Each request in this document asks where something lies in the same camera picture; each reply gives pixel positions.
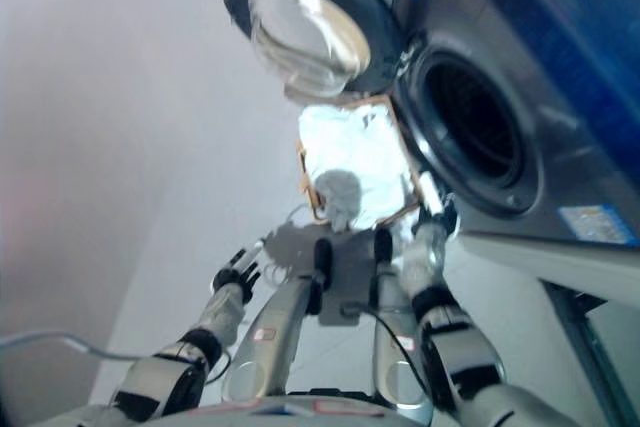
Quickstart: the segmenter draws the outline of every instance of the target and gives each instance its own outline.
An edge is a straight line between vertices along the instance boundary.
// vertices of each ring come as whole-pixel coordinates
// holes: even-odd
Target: label sticker
[[[253,334],[253,340],[257,342],[267,342],[276,338],[276,329],[258,329]]]
[[[396,338],[398,339],[398,341],[400,342],[400,345],[402,347],[404,347],[404,350],[406,350],[407,352],[413,352],[416,348],[416,343],[413,340],[413,337],[405,337],[403,335],[397,335]],[[397,349],[398,346],[396,345],[396,343],[393,341],[393,339],[391,339],[391,345]]]
[[[631,229],[610,205],[560,207],[558,211],[580,240],[619,245],[638,244]]]

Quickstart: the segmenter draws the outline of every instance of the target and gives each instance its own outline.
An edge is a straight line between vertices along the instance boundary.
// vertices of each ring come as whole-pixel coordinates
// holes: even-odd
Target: silver arm segment
[[[504,383],[500,358],[443,277],[445,228],[423,224],[407,249],[400,285],[419,323],[434,405],[463,427],[577,427],[529,392]]]

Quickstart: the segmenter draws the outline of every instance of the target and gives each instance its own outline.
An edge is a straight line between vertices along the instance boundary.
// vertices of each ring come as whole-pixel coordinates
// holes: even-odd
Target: round door glass
[[[369,65],[358,25],[330,0],[249,0],[251,42],[291,88],[330,97]]]

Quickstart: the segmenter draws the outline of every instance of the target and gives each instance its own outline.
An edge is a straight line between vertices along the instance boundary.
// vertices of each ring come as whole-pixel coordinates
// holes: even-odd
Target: washing machine door
[[[224,0],[259,59],[290,90],[313,97],[380,92],[404,43],[384,0]]]

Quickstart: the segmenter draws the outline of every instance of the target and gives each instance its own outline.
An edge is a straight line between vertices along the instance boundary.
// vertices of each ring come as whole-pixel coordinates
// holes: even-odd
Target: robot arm
[[[463,427],[577,427],[531,393],[504,383],[497,352],[458,305],[442,275],[447,236],[438,218],[423,224],[405,253],[400,275],[419,324],[435,407]]]
[[[214,294],[198,322],[177,342],[135,362],[109,406],[82,407],[39,427],[128,427],[197,407],[209,372],[236,341],[260,276],[252,261],[262,245],[241,250],[216,274]]]

